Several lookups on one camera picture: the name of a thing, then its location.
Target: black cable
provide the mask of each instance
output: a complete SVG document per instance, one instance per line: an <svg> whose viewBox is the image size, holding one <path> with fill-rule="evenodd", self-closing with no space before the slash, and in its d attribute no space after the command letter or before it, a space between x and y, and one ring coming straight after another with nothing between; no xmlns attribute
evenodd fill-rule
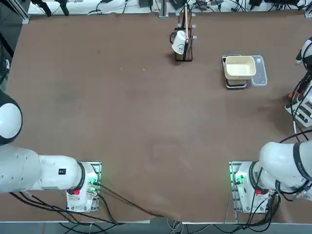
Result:
<svg viewBox="0 0 312 234"><path fill-rule="evenodd" d="M273 3L272 7L268 11L271 11L273 7L275 7L275 3Z"/></svg>
<svg viewBox="0 0 312 234"><path fill-rule="evenodd" d="M195 3L197 4L198 8L200 9L201 12L203 12L203 10L201 9L201 5L199 5L198 1L195 0Z"/></svg>
<svg viewBox="0 0 312 234"><path fill-rule="evenodd" d="M112 213L111 213L111 211L110 211L110 209L109 209L109 207L108 207L108 204L107 204L105 198L104 198L101 194L97 194L97 195L98 195L98 197L101 198L101 200L103 201L103 203L104 203L104 205L105 205L105 208L106 208L106 211L107 211L108 216L109 216L109 218L111 219L111 221L112 221L114 224L116 224L116 225L122 225L123 223L118 223L118 222L113 218L113 215L112 215Z"/></svg>
<svg viewBox="0 0 312 234"><path fill-rule="evenodd" d="M161 12L161 10L160 10L160 8L159 8L159 6L158 6L157 0L155 0L155 3L156 3L156 6L157 6L157 8L158 8L158 11Z"/></svg>
<svg viewBox="0 0 312 234"><path fill-rule="evenodd" d="M112 193L112 194L114 194L115 196L119 197L121 200L127 202L128 204L130 204L130 205L132 205L132 206L138 208L139 210L141 210L141 211L143 211L143 212L145 212L145 213L147 213L147 214L149 214L149 215L152 215L152 216L155 216L155 217L163 217L163 216L160 215L160 214L156 214L156 213L150 212L150 211L148 211L148 210L146 210L146 209L144 209L144 208L142 208L142 207L136 205L135 203L129 201L128 199L125 199L124 197L120 196L120 195L117 194L116 192L112 191L111 189L109 189L109 188L107 188L107 187L105 187L105 186L103 186L103 185L101 185L101 184L99 184L99 183L93 183L93 184L94 184L94 185L98 185L98 186L100 186L100 187L106 189L106 190L109 191L110 193Z"/></svg>
<svg viewBox="0 0 312 234"><path fill-rule="evenodd" d="M125 13L125 10L126 10L126 6L127 6L127 3L128 3L128 0L126 0L126 2L125 2L125 7L123 8L123 11L122 11L122 13Z"/></svg>
<svg viewBox="0 0 312 234"><path fill-rule="evenodd" d="M92 10L92 11L89 11L88 14L93 13L93 12L99 12L99 11L101 12L101 10L98 9L98 6L99 6L102 2L103 2L102 0L99 1L98 4L97 4L97 6L96 6L96 9L95 9L95 10Z"/></svg>
<svg viewBox="0 0 312 234"><path fill-rule="evenodd" d="M242 9L242 11L246 11L246 10L244 10L243 6L239 2L236 2L236 1L233 1L233 0L228 0L228 1L236 3L240 7L240 9Z"/></svg>
<svg viewBox="0 0 312 234"><path fill-rule="evenodd" d="M217 0L214 0L216 5L218 6L219 12L221 12L221 4L219 5L219 3L217 2Z"/></svg>
<svg viewBox="0 0 312 234"><path fill-rule="evenodd" d="M44 205L44 206L46 206L46 207L49 207L49 208L53 209L55 212L59 213L59 214L60 214L61 216L63 216L65 219L67 219L68 221L70 221L70 222L73 223L73 221L70 220L70 219L69 219L67 216L65 216L64 214L62 214L61 211L57 211L57 210L56 210L57 207L48 205L47 203L41 201L41 200L40 200L39 198L37 198L36 196L32 196L32 197L35 198L35 199L37 199L39 202L34 201L34 200L28 198L28 197L27 197L26 195L24 195L22 192L20 192L19 194L21 194L22 197L24 197L26 200L28 200L28 201L30 201L30 202L32 202L32 203L35 203L35 204L38 204L38 205ZM72 217L72 219L73 219L75 222L79 223L79 221L78 221L72 214L69 214L69 213L68 213L68 215L70 215L70 216Z"/></svg>
<svg viewBox="0 0 312 234"><path fill-rule="evenodd" d="M307 68L307 65L306 65L306 63L305 63L304 60L305 60L305 55L306 55L306 53L307 53L307 50L308 50L311 46L312 46L312 43L310 43L310 44L307 46L307 48L306 48L305 51L303 52L303 56L302 56L303 65L304 65L305 69L307 70L307 74L306 74L306 75L299 81L299 83L296 85L294 91L292 92L292 96L291 96L291 98L290 98L290 101L291 101L291 115L292 115L292 119L293 119L293 121L295 122L295 125L296 125L296 126L298 127L298 129L300 130L300 132L302 132L302 129L300 128L299 124L297 123L297 121L296 121L296 119L295 119L295 115L294 115L294 113L293 113L293 98L294 98L295 92L297 91L297 89L299 88L299 86L301 85L301 83L302 83L306 78L308 78L308 76L310 75L310 72L309 72L309 70L308 70L308 68Z"/></svg>
<svg viewBox="0 0 312 234"><path fill-rule="evenodd" d="M66 231L66 232L64 232L63 234L67 234L67 233L69 233L70 231L74 231L75 232L75 230L74 230L74 228L75 227L77 227L77 226L79 226L80 224L76 224L76 225L74 225L72 228L68 228L68 230Z"/></svg>
<svg viewBox="0 0 312 234"><path fill-rule="evenodd" d="M291 135L291 136L288 136L288 137L286 137L285 139L282 139L279 143L283 143L283 142L285 142L286 140L292 139L292 138L294 138L294 137L300 136L300 135L305 134L305 133L312 133L312 129L305 130L305 131L303 131L302 133L297 133L297 134L293 134L293 135Z"/></svg>
<svg viewBox="0 0 312 234"><path fill-rule="evenodd" d="M45 206L47 206L47 207L53 209L53 211L55 211L55 212L59 213L60 215L62 215L62 216L63 216L65 219L67 219L69 222L71 222L71 223L75 223L75 222L76 222L77 225L73 226L73 227L71 228L71 230L73 230L73 228L76 227L76 226L78 226L78 225L87 225L87 226L90 225L89 223L82 223L82 222L79 222L79 221L78 221L71 213L69 213L68 211L66 211L66 210L64 210L64 209L62 209L62 208L59 208L59 207L57 207L57 206L51 206L51 205L45 203L44 201L40 200L39 198L37 198L37 197L34 196L34 195L32 195L32 197L35 198L35 199L37 199L39 202L34 201L34 200L28 198L28 197L25 196L22 192L20 192L20 194L21 194L26 200L28 200L28 201L30 201L30 202L32 202L32 203L45 205ZM61 213L61 211L57 211L55 208L56 208L56 209L59 209L59 210L61 210L61 211L63 211L63 212L65 212L65 213L67 213L68 215L70 215L70 216L73 218L73 220L75 220L75 222L71 221L68 217L66 217L65 215L63 215L63 214ZM102 229L102 228L101 228L100 226L98 226L97 224L93 224L93 225L94 225L95 227L97 227L98 229L100 229L99 232L94 232L93 234L101 233L101 232L104 232L104 233L105 233L106 230Z"/></svg>
<svg viewBox="0 0 312 234"><path fill-rule="evenodd" d="M203 228L201 228L201 229L199 229L199 230L197 230L197 231L191 232L191 233L189 233L189 229L188 229L187 225L186 225L186 229L187 229L187 233L189 233L189 234L194 234L194 233L199 233L199 232L205 230L205 229L206 229L207 227L209 227L209 226L211 226L211 224L208 224L208 225L206 225L205 227L203 227Z"/></svg>
<svg viewBox="0 0 312 234"><path fill-rule="evenodd" d="M114 224L113 226L111 226L111 227L109 227L109 228L102 229L99 225L97 225L97 224L95 224L95 223L92 223L92 226L97 227L98 229L100 229L100 231L97 231L97 232L90 232L90 233L89 233L89 232L81 232L81 231L76 231L76 230L74 230L75 227L77 227L77 226L79 226L79 225L81 225L81 224L77 224L77 225L75 225L75 226L73 226L73 227L71 227L71 228L70 228L70 227L66 227L66 226L63 225L62 223L59 223L59 225L61 225L62 227L68 229L67 232L73 231L73 232L75 232L75 233L81 233L81 234L97 234L97 233L102 233L102 232L105 233L107 230L109 230L109 229L111 229L111 228L113 228L113 227L116 226L116 224ZM90 226L91 224L90 224L90 223L83 223L82 225L84 225L84 226Z"/></svg>
<svg viewBox="0 0 312 234"><path fill-rule="evenodd" d="M4 59L3 59L3 42L2 40L0 39L0 62L2 62Z"/></svg>
<svg viewBox="0 0 312 234"><path fill-rule="evenodd" d="M59 5L58 8L51 14L51 16L54 15L54 13L55 13L56 11L59 10L59 8L60 8L60 5Z"/></svg>
<svg viewBox="0 0 312 234"><path fill-rule="evenodd" d="M20 198L19 196L17 196L17 195L14 194L14 193L10 193L10 194L11 194L13 197L15 197L16 199L18 199L19 201L21 201L21 202L23 202L23 203L25 203L25 204L27 204L27 205L30 205L30 206L33 206L33 207L36 207L36 208L39 208L39 209L47 210L47 211L57 212L55 209L48 209L48 208L46 208L46 207L42 207L42 206L39 206L39 205L30 203L30 202L27 202L27 201L23 200L22 198ZM103 222L108 222L108 223L114 224L113 222L111 222L111 221L109 221L109 220L106 220L106 219L103 219L103 218L99 218L99 217L87 215L87 214L84 214L84 213L79 213L79 212L64 210L64 209L62 209L62 208L60 208L60 207L57 207L57 206L53 206L53 207L59 209L60 212L71 213L71 214L77 214L77 215L81 215L81 216L84 216L84 217L93 218L93 219L97 219L97 220L100 220L100 221L103 221Z"/></svg>
<svg viewBox="0 0 312 234"><path fill-rule="evenodd" d="M207 8L209 8L212 12L215 12L210 6L207 6Z"/></svg>
<svg viewBox="0 0 312 234"><path fill-rule="evenodd" d="M259 183L259 181L260 181L261 173L262 173L262 167L260 168L260 171L259 171L259 174L258 174L258 178L257 178L256 185L258 185L258 183ZM250 208L249 217L248 217L248 220L247 220L247 223L246 223L246 228L248 227L248 223L249 223L249 221L250 221L250 219L251 219L251 216L252 216L252 213L253 213L254 199L255 199L255 190L254 190L254 193L253 193L253 201L252 201L252 206L251 206L251 208Z"/></svg>
<svg viewBox="0 0 312 234"><path fill-rule="evenodd" d="M309 94L309 92L311 91L311 89L312 89L312 86L308 89L308 91L306 92L306 94L302 97L302 100L300 101L299 105L297 106L297 108L296 108L296 110L295 110L295 112L294 112L294 114L293 114L294 116L296 116L299 107L302 105L304 99L307 97L307 95ZM303 134L303 136L306 138L306 140L309 140L308 137L307 137L305 134Z"/></svg>
<svg viewBox="0 0 312 234"><path fill-rule="evenodd" d="M262 170L263 170L263 169L261 168L260 171L259 171L256 184L259 183ZM252 220L253 220L253 218L254 218L254 214L255 214L256 211L259 209L259 207L263 204L263 202L265 202L265 200L263 200L263 201L257 206L257 208L255 209L255 211L254 211L254 213L253 213L252 210L253 210L254 199L255 199L255 191L254 191L253 200L252 200L252 205L251 205L251 211L250 211L250 214L249 214L249 217L248 217L248 220L247 220L246 224L239 224L239 226L238 226L237 228L235 228L234 230L232 230L232 231L230 231L230 232L221 230L221 229L218 228L215 224L214 224L214 226L215 226L218 230L220 230L221 232L227 233L227 234L232 234L232 233L234 233L234 232L236 232L236 231L238 231L238 230L240 230L240 229L245 230L245 229L247 229L247 228L251 229L251 230L254 231L254 232L264 232L265 230L267 230L267 229L269 228L269 226L270 226L270 224L271 224L271 221L272 221L272 217L273 217L273 215L276 213L276 211L277 211L277 209L278 209L278 207L279 207L279 204L280 204L280 202L279 202L277 208L276 208L275 211L273 212L273 202L274 202L274 198L275 198L276 194L277 194L277 193L274 193L273 196L272 196L272 198L271 198L271 199L272 199L272 204L271 204L271 206L269 206L269 208L270 208L270 209L269 209L269 212L270 212L271 215L270 215L270 218L269 218L268 220L267 220L267 214L266 214L266 216L264 217L263 220L261 220L261 221L255 223L255 224L252 224L252 223L251 223ZM258 230L254 230L254 229L251 228L251 227L256 227L256 226L262 226L262 225L264 225L264 224L266 224L266 223L268 223L268 226L267 226L265 229L263 229L263 230L258 231Z"/></svg>

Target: metal mounting plate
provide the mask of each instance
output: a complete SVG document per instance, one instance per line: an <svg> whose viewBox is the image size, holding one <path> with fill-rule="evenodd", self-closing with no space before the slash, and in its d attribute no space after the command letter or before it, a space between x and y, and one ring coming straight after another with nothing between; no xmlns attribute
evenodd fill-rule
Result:
<svg viewBox="0 0 312 234"><path fill-rule="evenodd" d="M98 183L101 183L101 175L102 175L102 162L99 161L87 161L87 163L90 163L92 167L94 168L96 174L98 175ZM99 193L100 191L100 186L97 187L97 192ZM95 196L92 201L91 205L91 211L90 212L96 212L98 211L98 203L99 203L99 197Z"/></svg>
<svg viewBox="0 0 312 234"><path fill-rule="evenodd" d="M234 184L234 175L238 171L240 165L243 162L244 161L230 161L230 163L229 163L231 186L232 186L232 196L233 196L233 203L234 203L234 214L235 214L236 222L238 222L237 211L241 212L242 211L242 207L241 207L241 204L240 204L238 189L237 189L236 185Z"/></svg>

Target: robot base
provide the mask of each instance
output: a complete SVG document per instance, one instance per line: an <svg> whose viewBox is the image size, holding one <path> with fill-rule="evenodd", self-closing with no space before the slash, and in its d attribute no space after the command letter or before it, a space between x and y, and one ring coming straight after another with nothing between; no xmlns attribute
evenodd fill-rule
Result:
<svg viewBox="0 0 312 234"><path fill-rule="evenodd" d="M93 183L100 183L102 163L81 162L85 169L84 184L79 192L74 194L66 193L67 209L75 212L95 212L98 210L99 189Z"/></svg>
<svg viewBox="0 0 312 234"><path fill-rule="evenodd" d="M257 209L256 213L265 213L267 209L268 199L270 197L269 193L256 194L254 197L255 191L249 179L249 168L251 164L251 161L230 162L230 175L236 219L237 211L244 213L253 213L262 201L264 202Z"/></svg>

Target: plastic container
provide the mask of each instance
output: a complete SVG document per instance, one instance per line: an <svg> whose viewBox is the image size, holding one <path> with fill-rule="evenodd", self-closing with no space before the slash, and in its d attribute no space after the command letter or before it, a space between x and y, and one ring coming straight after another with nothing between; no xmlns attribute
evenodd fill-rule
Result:
<svg viewBox="0 0 312 234"><path fill-rule="evenodd" d="M224 73L226 79L251 79L256 74L254 58L251 56L227 56Z"/></svg>

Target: cable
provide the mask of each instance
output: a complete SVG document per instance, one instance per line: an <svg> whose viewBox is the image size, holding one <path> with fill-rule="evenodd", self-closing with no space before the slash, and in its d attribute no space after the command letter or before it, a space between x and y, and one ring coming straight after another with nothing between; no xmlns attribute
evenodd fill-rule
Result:
<svg viewBox="0 0 312 234"><path fill-rule="evenodd" d="M51 16L54 15L54 13L55 13L56 11L59 10L59 8L60 8L60 5L59 5L58 8L51 14Z"/></svg>
<svg viewBox="0 0 312 234"><path fill-rule="evenodd" d="M74 228L75 227L77 227L77 226L79 226L80 224L76 224L76 225L74 225L72 228L68 228L68 227L66 227L66 226L63 226L63 227L65 227L65 228L68 228L68 230L66 231L66 232L64 232L63 234L67 234L68 232L70 232L70 231L74 231L75 232L75 230L74 230Z"/></svg>
<svg viewBox="0 0 312 234"><path fill-rule="evenodd" d="M157 8L158 8L158 11L161 12L157 0L155 0L155 3L156 3L156 6L157 6Z"/></svg>
<svg viewBox="0 0 312 234"><path fill-rule="evenodd" d="M271 11L273 7L275 7L275 3L273 3L272 7L268 11Z"/></svg>
<svg viewBox="0 0 312 234"><path fill-rule="evenodd" d="M98 9L98 6L99 6L101 3L102 3L102 0L98 2L97 6L96 6L96 9L95 9L95 10L92 10L92 11L89 11L88 14L93 13L93 12L99 12L99 11L101 12L101 10Z"/></svg>
<svg viewBox="0 0 312 234"><path fill-rule="evenodd" d="M201 5L199 5L199 3L198 3L198 1L197 0L195 0L195 3L194 4L196 4L198 7L197 8L199 8L200 9L200 11L201 12L203 12L203 9L201 9Z"/></svg>
<svg viewBox="0 0 312 234"><path fill-rule="evenodd" d="M262 167L261 167L261 169L260 169L260 171L259 171L259 174L258 174L258 178L257 178L256 184L259 183L262 170L263 170L263 169L262 169ZM275 193L272 195L272 197L271 197L272 201L271 201L271 205L269 206L269 212L268 212L268 213L270 213L269 219L267 219L268 213L266 213L266 215L265 215L265 217L264 217L263 220L261 220L261 221L259 221L259 222L257 222L257 223L252 223L252 220L253 220L253 218L254 218L254 214L255 214L256 211L259 209L259 207L266 201L266 200L263 200L262 202L260 202L259 205L257 206L257 208L255 209L254 213L253 213L252 210L253 210L254 199L255 199L255 190L254 190L253 200L252 200L252 204L251 204L251 211L250 211L250 214L249 214L249 217L248 217L248 220L247 220L246 224L238 224L239 226L238 226L237 228L235 228L234 230L229 231L229 232L224 231L224 230L218 228L215 224L214 224L214 226L215 226L218 230L220 230L221 232L227 233L227 234L232 234L232 233L234 233L234 232L236 232L236 231L238 231L238 230L240 230L240 229L245 230L245 229L247 229L247 228L251 229L251 230L254 231L254 232L264 232L265 230L267 230L267 229L269 228L269 226L270 226L270 224L271 224L271 221L272 221L272 217L275 215L275 213L276 213L276 211L277 211L277 209L278 209L278 207L279 207L279 204L280 204L280 197L279 197L279 201L278 201L277 206L276 206L276 208L275 208L275 210L274 210L274 212L273 212L273 203L274 203L274 198L275 198L276 195L277 195L277 192L275 192ZM266 227L265 229L263 229L263 230L260 230L260 231L259 231L259 230L254 230L254 229L251 228L251 227L256 227L256 226L262 226L262 225L264 225L264 224L266 224L266 223L268 223L268 225L267 225L267 227Z"/></svg>
<svg viewBox="0 0 312 234"><path fill-rule="evenodd" d="M235 4L237 4L237 6L240 7L240 9L242 9L242 11L246 11L246 10L244 10L243 6L239 2L236 2L236 1L233 1L233 0L227 0L227 1L234 2Z"/></svg>
<svg viewBox="0 0 312 234"><path fill-rule="evenodd" d="M53 211L53 212L58 212L58 211L55 210L55 209L58 209L59 212L77 214L77 215L81 215L81 216L84 216L84 217L93 218L93 219L97 219L97 220L100 220L100 221L103 221L103 222L108 222L108 223L114 224L113 222L111 222L111 221L109 221L109 220L106 220L106 219L103 219L103 218L99 218L99 217L87 215L87 214L84 214L84 213L79 213L79 212L64 210L64 209L62 209L62 208L60 208L60 207L57 207L57 206L52 206L52 207L54 207L55 209L48 209L48 208L45 207L45 206L39 206L39 205L33 204L33 203L31 203L31 202L27 202L27 201L23 200L22 198L20 198L19 196L17 196L17 195L14 194L14 193L10 193L10 194L11 194L13 197L15 197L16 199L18 199L19 201L21 201L21 202L23 202L23 203L25 203L25 204L27 204L27 205L30 205L30 206L39 208L39 209L43 209L43 210L47 210L47 211Z"/></svg>
<svg viewBox="0 0 312 234"><path fill-rule="evenodd" d="M175 233L175 231L177 230L177 229L181 229L181 231L179 232L180 234L183 232L183 223L182 222L178 222L178 221L174 221L174 223L173 223L173 225L172 225L172 227L170 226L170 224L169 224L169 221L168 221L168 219L166 219L166 221L167 221L167 225L168 225L168 227L171 229L170 230L170 232L169 232L169 234L171 234L171 233L173 233L173 234L178 234L178 233Z"/></svg>
<svg viewBox="0 0 312 234"><path fill-rule="evenodd" d="M31 197L33 197L34 199L38 200L39 202L34 201L34 200L28 198L28 197L25 196L22 192L20 192L19 194L21 194L22 197L24 197L26 200L28 200L28 201L31 202L31 203L38 204L38 205L44 205L45 207L51 208L53 211L59 213L59 214L60 214L61 216L63 216L65 219L67 219L68 221L70 221L70 222L73 223L73 221L71 221L67 216L65 216L64 214L61 213L61 211L58 209L58 207L56 207L56 206L50 206L50 205L48 205L47 203L41 201L41 200L40 200L39 198L37 198L36 196L31 195ZM72 217L72 219L73 219L75 222L79 223L79 221L78 221L72 214L69 214L69 213L68 213L68 215L70 215L70 216Z"/></svg>
<svg viewBox="0 0 312 234"><path fill-rule="evenodd" d="M207 6L207 8L209 8L212 12L215 12L210 6Z"/></svg>
<svg viewBox="0 0 312 234"><path fill-rule="evenodd" d="M292 92L292 96L291 96L291 98L290 98L290 101L291 101L291 114L292 114L292 119L293 119L293 121L295 122L295 125L296 125L296 126L298 127L298 129L300 130L300 132L302 132L302 129L301 129L300 126L298 125L298 123L297 123L297 121L296 121L296 119L295 119L295 115L294 115L294 113L293 113L293 98L294 98L295 92L298 90L298 88L299 88L299 86L301 85L301 83L302 83L305 79L307 79L307 78L309 77L309 75L310 75L310 72L309 72L309 70L308 70L308 68L307 68L307 64L305 63L305 55L306 55L306 53L307 53L307 50L308 50L311 46L312 46L312 43L310 43L310 44L307 46L307 48L306 48L305 51L303 52L303 56L302 56L303 65L304 65L304 67L305 67L307 73L306 73L306 75L299 81L299 83L296 85L294 91Z"/></svg>
<svg viewBox="0 0 312 234"><path fill-rule="evenodd" d="M198 231L195 231L195 232L192 232L192 233L189 233L189 234L197 234L197 233L200 233L202 232L203 230L206 230L207 228L209 228L211 226L211 224L207 225L206 227L203 227L202 229L199 229Z"/></svg>
<svg viewBox="0 0 312 234"><path fill-rule="evenodd" d="M283 143L283 142L285 142L286 140L292 139L292 138L294 138L294 137L300 136L300 135L305 134L305 133L312 133L312 129L305 130L305 131L303 131L302 133L297 133L297 134L293 134L293 135L291 135L291 136L288 136L288 137L286 137L285 139L282 139L279 143Z"/></svg>
<svg viewBox="0 0 312 234"><path fill-rule="evenodd" d="M110 209L109 209L109 207L108 207L108 204L107 204L105 198L104 198L101 194L97 194L97 195L98 195L98 197L101 198L101 200L103 201L103 203L104 203L104 205L105 205L105 208L106 208L106 211L107 211L108 216L109 216L109 218L111 219L111 221L112 221L114 224L116 224L116 225L122 225L123 223L118 223L118 222L113 218L113 215L112 215L112 213L111 213L111 211L110 211Z"/></svg>
<svg viewBox="0 0 312 234"><path fill-rule="evenodd" d="M221 4L219 5L219 3L217 2L217 0L214 0L216 5L218 6L219 12L221 12Z"/></svg>
<svg viewBox="0 0 312 234"><path fill-rule="evenodd" d="M122 11L122 13L125 13L125 10L126 10L126 6L127 6L127 3L128 3L128 0L126 0L126 3L125 3L125 7L123 8L123 11Z"/></svg>
<svg viewBox="0 0 312 234"><path fill-rule="evenodd" d="M307 95L309 94L311 89L312 89L312 86L308 89L306 94L303 96L302 100L300 101L299 105L297 106L297 108L296 108L296 110L295 110L295 112L293 114L294 116L296 116L299 107L302 105L303 101L305 100L305 98L307 97ZM303 134L303 136L306 138L306 140L309 140L308 137L305 134Z"/></svg>
<svg viewBox="0 0 312 234"><path fill-rule="evenodd" d="M95 227L99 228L99 229L100 229L100 231L98 231L98 232L91 232L91 233L89 233L89 232L81 232L81 231L76 231L76 230L74 230L74 228L75 228L75 227L77 227L77 226L79 226L79 225L81 225L81 224L77 224L77 225L75 225L75 226L73 226L73 227L71 227L71 228L66 227L66 226L65 226L65 225L63 225L62 223L59 223L59 225L61 225L62 227L64 227L64 228L68 229L68 231L67 231L67 232L65 232L65 233L63 233L63 234L66 234L66 233L68 233L68 232L70 232L70 231L73 231L73 232L75 232L75 233L81 233L81 234L97 234L97 233L102 233L102 232L104 232L104 233L105 233L107 230L110 230L111 228L113 228L113 227L117 226L116 224L114 224L113 226L111 226L111 227L109 227L109 228L102 229L99 225L97 225L97 224L95 224L95 223L92 223L92 226L95 226Z"/></svg>
<svg viewBox="0 0 312 234"><path fill-rule="evenodd" d="M144 208L142 208L142 207L136 205L135 203L133 203L133 202L131 202L131 201L125 199L124 197L120 196L120 195L117 194L116 192L112 191L111 189L109 189L109 188L107 188L107 187L105 187L105 186L103 186L103 185L101 185L101 184L99 184L99 183L93 183L93 184L94 184L94 185L98 185L98 186L100 186L100 187L106 189L106 190L109 191L110 193L112 193L112 194L114 194L115 196L119 197L121 200L125 201L126 203L128 203L128 204L130 204L130 205L132 205L132 206L134 206L134 207L136 207L136 208L138 208L139 210L141 210L141 211L143 211L143 212L145 212L145 213L147 213L147 214L149 214L149 215L152 215L152 216L155 216L155 217L163 217L163 216L160 215L160 214L156 214L156 213L150 212L150 211L148 211L148 210L146 210L146 209L144 209Z"/></svg>

